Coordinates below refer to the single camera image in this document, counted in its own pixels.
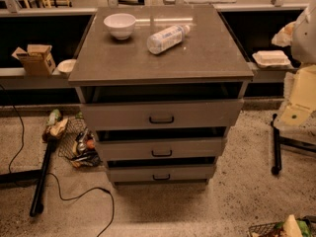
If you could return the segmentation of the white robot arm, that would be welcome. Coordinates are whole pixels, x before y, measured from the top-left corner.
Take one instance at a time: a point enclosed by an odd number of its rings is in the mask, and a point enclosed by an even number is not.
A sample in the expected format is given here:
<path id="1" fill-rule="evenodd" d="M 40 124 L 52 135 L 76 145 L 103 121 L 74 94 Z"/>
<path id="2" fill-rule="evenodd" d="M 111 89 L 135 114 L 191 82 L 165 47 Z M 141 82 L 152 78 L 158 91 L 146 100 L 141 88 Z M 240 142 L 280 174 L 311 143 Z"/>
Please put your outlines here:
<path id="1" fill-rule="evenodd" d="M 289 45 L 292 58 L 301 63 L 279 118 L 289 125 L 300 125 L 316 111 L 316 1 L 275 34 L 272 44 Z"/>

